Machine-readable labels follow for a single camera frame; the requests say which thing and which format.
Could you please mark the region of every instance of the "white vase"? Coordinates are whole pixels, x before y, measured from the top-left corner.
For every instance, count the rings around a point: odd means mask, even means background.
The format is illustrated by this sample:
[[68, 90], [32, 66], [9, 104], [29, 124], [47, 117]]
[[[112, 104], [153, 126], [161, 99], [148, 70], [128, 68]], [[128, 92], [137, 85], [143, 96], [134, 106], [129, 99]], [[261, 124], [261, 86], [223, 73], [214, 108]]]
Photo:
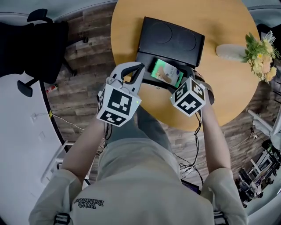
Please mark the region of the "white vase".
[[245, 47], [237, 44], [222, 44], [216, 47], [216, 54], [224, 59], [242, 62], [246, 56], [245, 49]]

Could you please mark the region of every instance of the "beige shirt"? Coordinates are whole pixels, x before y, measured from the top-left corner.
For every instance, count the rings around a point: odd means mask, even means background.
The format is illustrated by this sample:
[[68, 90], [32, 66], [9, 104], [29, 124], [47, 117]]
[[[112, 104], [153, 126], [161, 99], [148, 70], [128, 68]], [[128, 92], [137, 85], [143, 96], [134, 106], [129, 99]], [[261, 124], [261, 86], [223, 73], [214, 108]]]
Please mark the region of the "beige shirt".
[[68, 213], [75, 225], [213, 225], [217, 210], [229, 225], [247, 224], [231, 170], [213, 171], [198, 195], [181, 184], [172, 153], [132, 138], [104, 149], [97, 182], [84, 190], [70, 171], [55, 171], [29, 222], [53, 225], [56, 214]]

